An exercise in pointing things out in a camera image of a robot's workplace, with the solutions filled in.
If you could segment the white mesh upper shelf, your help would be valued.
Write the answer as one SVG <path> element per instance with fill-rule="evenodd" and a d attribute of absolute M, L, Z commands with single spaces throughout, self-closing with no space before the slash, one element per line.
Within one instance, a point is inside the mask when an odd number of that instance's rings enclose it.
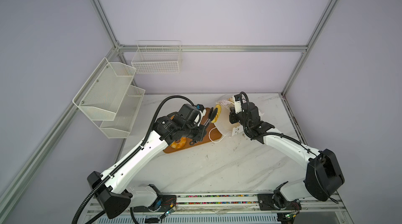
<path fill-rule="evenodd" d="M 92 121 L 113 121 L 135 73 L 132 66 L 104 58 L 72 102 Z"/>

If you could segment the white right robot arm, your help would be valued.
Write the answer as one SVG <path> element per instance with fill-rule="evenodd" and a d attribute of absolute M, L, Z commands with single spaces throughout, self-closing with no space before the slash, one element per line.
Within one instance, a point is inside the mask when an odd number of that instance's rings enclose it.
<path fill-rule="evenodd" d="M 229 121 L 239 123 L 248 138 L 275 148 L 305 171 L 303 179 L 284 182 L 274 190 L 274 208 L 285 209 L 291 202 L 306 197 L 325 202 L 344 184 L 345 179 L 334 152 L 302 144 L 277 130 L 274 125 L 262 121 L 254 103 L 236 101 L 230 108 Z"/>

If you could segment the cartoon animal paper bag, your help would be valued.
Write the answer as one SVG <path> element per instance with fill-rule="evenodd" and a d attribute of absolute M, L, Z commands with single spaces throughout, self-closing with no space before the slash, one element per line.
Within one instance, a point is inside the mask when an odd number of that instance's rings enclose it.
<path fill-rule="evenodd" d="M 213 123 L 213 128 L 208 132 L 208 138 L 213 143 L 219 143 L 224 138 L 231 138 L 244 132 L 240 123 L 231 123 L 229 121 L 230 110 L 234 109 L 233 96 L 219 100 L 216 104 L 222 107 L 218 120 Z"/>

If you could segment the yellow fake bread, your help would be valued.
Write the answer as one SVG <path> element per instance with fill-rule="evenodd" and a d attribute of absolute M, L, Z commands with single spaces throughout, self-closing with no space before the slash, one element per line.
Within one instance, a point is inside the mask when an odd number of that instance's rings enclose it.
<path fill-rule="evenodd" d="M 174 141 L 170 147 L 172 147 L 173 149 L 181 149 L 183 148 L 187 143 L 187 138 L 186 137 L 182 137 L 180 140 L 176 140 Z"/>

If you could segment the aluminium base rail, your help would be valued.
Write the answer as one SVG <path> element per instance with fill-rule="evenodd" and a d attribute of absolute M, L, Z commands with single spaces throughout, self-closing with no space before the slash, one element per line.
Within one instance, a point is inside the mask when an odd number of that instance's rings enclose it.
<path fill-rule="evenodd" d="M 91 224 L 292 224 L 302 217 L 317 217 L 341 223 L 344 204 L 301 198 L 284 209 L 276 209 L 269 193 L 176 194 L 164 196 L 156 211 L 146 207 L 126 209 L 115 218 L 101 215 L 101 207 L 91 201 L 82 223 Z"/>

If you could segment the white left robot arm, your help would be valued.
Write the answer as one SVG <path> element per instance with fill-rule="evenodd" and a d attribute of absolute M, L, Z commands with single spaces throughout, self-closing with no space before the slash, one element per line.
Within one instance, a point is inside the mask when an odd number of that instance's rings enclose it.
<path fill-rule="evenodd" d="M 154 116 L 145 137 L 129 153 L 110 168 L 94 171 L 87 177 L 91 192 L 80 207 L 84 208 L 96 198 L 102 208 L 90 223 L 103 215 L 114 219 L 126 209 L 137 206 L 158 210 L 162 204 L 158 189 L 152 184 L 130 189 L 130 182 L 151 159 L 174 142 L 182 138 L 202 141 L 217 113 L 217 108 L 206 111 L 202 105 L 184 104 L 179 111 L 167 116 Z"/>

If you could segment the white mesh shelf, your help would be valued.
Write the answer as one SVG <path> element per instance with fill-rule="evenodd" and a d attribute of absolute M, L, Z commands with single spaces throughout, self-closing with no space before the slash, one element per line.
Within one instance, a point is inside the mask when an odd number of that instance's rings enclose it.
<path fill-rule="evenodd" d="M 109 139 L 125 139 L 129 137 L 144 95 L 144 89 L 130 85 L 115 119 L 113 121 L 103 121 L 100 125 L 101 132 Z"/>
<path fill-rule="evenodd" d="M 135 73 L 132 66 L 104 58 L 72 102 L 92 121 L 113 121 Z"/>

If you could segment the white mesh lower shelf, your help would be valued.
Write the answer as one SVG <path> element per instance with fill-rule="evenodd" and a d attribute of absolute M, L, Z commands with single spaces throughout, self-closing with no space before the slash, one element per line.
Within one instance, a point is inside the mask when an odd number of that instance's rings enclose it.
<path fill-rule="evenodd" d="M 129 137 L 144 95 L 144 89 L 130 85 L 115 119 L 113 121 L 103 121 L 100 125 L 101 132 L 109 139 L 125 139 Z"/>

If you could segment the ridged long fake bread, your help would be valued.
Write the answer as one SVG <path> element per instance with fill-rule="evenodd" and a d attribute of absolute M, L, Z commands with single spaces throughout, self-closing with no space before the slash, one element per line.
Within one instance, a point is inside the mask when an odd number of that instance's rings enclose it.
<path fill-rule="evenodd" d="M 217 116 L 216 116 L 216 118 L 214 119 L 214 121 L 212 123 L 215 123 L 218 120 L 218 118 L 219 118 L 219 116 L 221 114 L 221 111 L 222 111 L 222 107 L 221 107 L 220 104 L 216 104 L 214 108 L 218 109 L 218 113 L 217 113 Z"/>

